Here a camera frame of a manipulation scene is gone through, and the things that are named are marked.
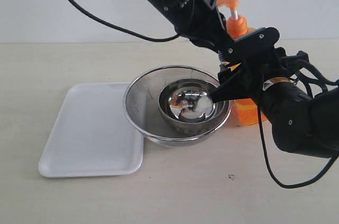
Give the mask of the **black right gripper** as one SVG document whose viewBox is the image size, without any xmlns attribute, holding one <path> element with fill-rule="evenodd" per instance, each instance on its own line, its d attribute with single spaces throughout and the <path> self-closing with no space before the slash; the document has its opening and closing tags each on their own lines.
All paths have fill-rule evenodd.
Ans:
<svg viewBox="0 0 339 224">
<path fill-rule="evenodd" d="M 254 101 L 296 101 L 296 87 L 288 79 L 294 69 L 309 62 L 300 50 L 289 56 L 282 47 L 244 59 L 240 63 L 226 63 L 218 73 L 219 86 L 210 92 L 214 103 L 251 98 Z"/>
</svg>

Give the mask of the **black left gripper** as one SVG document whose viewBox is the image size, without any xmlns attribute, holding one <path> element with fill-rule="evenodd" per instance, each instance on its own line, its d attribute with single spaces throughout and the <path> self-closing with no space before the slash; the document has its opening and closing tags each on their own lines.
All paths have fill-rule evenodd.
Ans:
<svg viewBox="0 0 339 224">
<path fill-rule="evenodd" d="M 217 0 L 147 0 L 174 27 L 177 34 L 194 45 L 222 51 L 234 43 L 226 31 L 225 17 Z"/>
</svg>

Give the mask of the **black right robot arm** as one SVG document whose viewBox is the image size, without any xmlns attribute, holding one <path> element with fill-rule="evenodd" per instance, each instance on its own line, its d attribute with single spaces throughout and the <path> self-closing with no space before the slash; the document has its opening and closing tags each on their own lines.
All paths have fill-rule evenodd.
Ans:
<svg viewBox="0 0 339 224">
<path fill-rule="evenodd" d="M 272 125 L 285 152 L 330 158 L 338 153 L 338 81 L 332 82 L 298 51 L 276 48 L 235 69 L 221 65 L 214 102 L 251 98 Z"/>
</svg>

